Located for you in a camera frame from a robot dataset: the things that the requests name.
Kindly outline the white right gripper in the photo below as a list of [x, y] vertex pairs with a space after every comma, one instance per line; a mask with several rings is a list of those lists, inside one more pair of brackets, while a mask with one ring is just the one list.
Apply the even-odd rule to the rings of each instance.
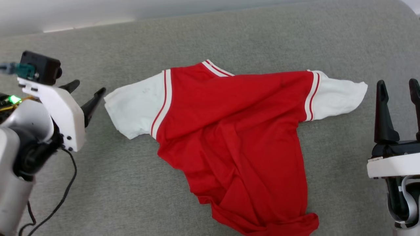
[[411, 102], [415, 106], [418, 132], [416, 139], [400, 141], [394, 130], [388, 108], [389, 96], [384, 80], [376, 86], [376, 112], [372, 157], [368, 159], [369, 178], [417, 176], [420, 173], [420, 85], [417, 79], [409, 80]]

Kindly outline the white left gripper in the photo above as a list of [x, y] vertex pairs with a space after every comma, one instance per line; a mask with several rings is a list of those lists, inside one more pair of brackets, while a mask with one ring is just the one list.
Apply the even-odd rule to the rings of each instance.
[[67, 150], [79, 151], [85, 141], [85, 127], [96, 111], [101, 99], [105, 96], [106, 88], [102, 87], [94, 93], [93, 98], [79, 107], [71, 96], [80, 85], [80, 80], [73, 80], [65, 85], [50, 86], [32, 82], [18, 77], [22, 92], [38, 98], [41, 107], [59, 128], [59, 133], [64, 135], [64, 146]]

